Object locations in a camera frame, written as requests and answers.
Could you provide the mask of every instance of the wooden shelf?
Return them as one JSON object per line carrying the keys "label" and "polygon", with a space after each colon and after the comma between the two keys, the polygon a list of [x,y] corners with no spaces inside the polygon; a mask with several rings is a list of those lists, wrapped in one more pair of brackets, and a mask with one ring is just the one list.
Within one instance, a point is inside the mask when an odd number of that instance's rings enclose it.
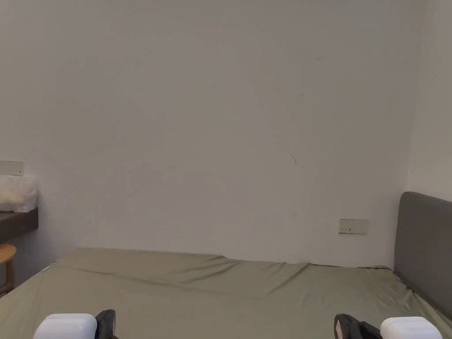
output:
{"label": "wooden shelf", "polygon": [[38,229],[38,209],[27,213],[0,212],[0,244]]}

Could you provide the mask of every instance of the upholstered headboard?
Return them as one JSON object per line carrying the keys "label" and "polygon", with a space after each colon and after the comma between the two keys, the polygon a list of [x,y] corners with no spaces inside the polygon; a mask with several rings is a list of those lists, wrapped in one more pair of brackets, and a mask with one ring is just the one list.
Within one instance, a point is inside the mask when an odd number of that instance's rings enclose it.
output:
{"label": "upholstered headboard", "polygon": [[403,193],[395,244],[395,273],[452,319],[452,202]]}

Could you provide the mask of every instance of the wall outlet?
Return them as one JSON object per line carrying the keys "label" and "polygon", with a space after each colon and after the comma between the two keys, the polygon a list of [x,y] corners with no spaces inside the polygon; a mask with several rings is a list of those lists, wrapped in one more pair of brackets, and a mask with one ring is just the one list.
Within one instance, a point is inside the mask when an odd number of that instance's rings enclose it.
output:
{"label": "wall outlet", "polygon": [[0,161],[0,174],[24,175],[24,163],[21,161]]}
{"label": "wall outlet", "polygon": [[339,233],[345,234],[368,234],[368,219],[339,219]]}

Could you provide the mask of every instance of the stool leg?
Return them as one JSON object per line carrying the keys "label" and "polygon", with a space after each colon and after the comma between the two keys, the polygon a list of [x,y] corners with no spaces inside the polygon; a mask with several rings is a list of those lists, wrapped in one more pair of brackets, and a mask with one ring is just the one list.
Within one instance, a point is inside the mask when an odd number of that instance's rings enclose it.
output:
{"label": "stool leg", "polygon": [[6,267],[6,282],[0,287],[0,294],[9,293],[14,290],[14,263],[11,259],[5,263]]}
{"label": "stool leg", "polygon": [[6,285],[8,286],[8,290],[6,293],[14,290],[14,263],[11,259],[6,264]]}

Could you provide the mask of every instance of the white outlet plate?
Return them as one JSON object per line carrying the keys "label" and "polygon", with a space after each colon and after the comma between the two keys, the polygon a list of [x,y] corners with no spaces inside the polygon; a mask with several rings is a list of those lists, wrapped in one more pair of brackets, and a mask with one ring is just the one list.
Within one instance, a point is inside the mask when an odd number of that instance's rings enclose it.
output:
{"label": "white outlet plate", "polygon": [[345,234],[368,234],[368,219],[339,219],[339,233]]}
{"label": "white outlet plate", "polygon": [[23,176],[24,163],[21,161],[0,161],[0,174]]}

